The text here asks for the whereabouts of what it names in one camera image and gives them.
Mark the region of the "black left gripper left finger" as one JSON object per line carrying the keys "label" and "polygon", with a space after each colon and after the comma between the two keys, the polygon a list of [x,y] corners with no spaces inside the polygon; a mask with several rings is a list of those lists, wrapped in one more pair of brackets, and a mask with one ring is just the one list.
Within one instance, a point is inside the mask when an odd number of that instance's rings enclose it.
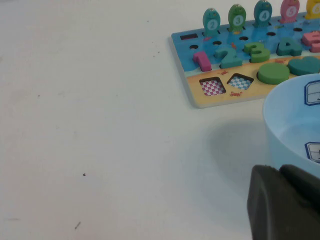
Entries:
{"label": "black left gripper left finger", "polygon": [[247,213],[254,240],[320,238],[320,194],[301,194],[280,169],[252,168]]}

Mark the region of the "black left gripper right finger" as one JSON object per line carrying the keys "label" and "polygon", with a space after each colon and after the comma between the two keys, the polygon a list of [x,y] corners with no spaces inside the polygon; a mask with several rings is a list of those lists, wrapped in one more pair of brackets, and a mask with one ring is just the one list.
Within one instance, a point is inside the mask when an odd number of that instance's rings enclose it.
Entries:
{"label": "black left gripper right finger", "polygon": [[320,179],[291,164],[282,165],[280,173],[301,194],[319,194]]}

